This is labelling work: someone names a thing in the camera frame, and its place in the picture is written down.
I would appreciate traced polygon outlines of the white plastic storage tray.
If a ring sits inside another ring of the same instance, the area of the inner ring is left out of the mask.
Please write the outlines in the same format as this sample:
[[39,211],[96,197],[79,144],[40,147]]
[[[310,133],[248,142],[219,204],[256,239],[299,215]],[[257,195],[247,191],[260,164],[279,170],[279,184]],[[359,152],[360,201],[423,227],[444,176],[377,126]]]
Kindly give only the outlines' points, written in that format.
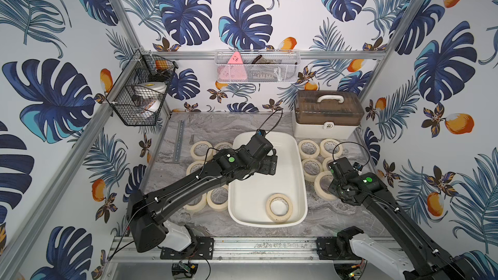
[[[247,180],[229,184],[228,212],[239,224],[255,228],[287,228],[303,222],[308,203],[306,183],[298,143],[293,136],[271,132],[266,138],[273,144],[278,156],[275,175],[256,173]],[[273,194],[284,194],[293,203],[293,215],[287,222],[275,223],[268,218],[266,202]]]

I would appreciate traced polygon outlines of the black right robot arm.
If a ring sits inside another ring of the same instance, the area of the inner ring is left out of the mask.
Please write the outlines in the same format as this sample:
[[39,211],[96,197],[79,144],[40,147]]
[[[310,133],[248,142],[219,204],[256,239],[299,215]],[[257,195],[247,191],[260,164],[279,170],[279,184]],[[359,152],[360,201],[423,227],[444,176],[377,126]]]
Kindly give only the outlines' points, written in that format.
[[341,202],[363,206],[388,230],[404,255],[374,244],[365,233],[350,238],[351,251],[393,279],[474,279],[463,256],[453,257],[404,212],[385,183],[374,173],[360,174],[347,158],[328,163],[333,181],[328,191]]

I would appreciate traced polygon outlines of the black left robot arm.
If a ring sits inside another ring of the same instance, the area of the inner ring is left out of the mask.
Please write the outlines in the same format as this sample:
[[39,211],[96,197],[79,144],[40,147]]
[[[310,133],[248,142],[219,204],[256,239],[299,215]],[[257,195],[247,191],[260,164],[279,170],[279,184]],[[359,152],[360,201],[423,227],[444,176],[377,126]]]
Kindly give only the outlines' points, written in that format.
[[137,252],[157,247],[193,251],[197,240],[191,229],[169,221],[171,215],[198,197],[254,174],[274,175],[278,157],[264,130],[237,149],[219,150],[210,161],[185,178],[150,193],[136,190],[128,199],[127,219]]

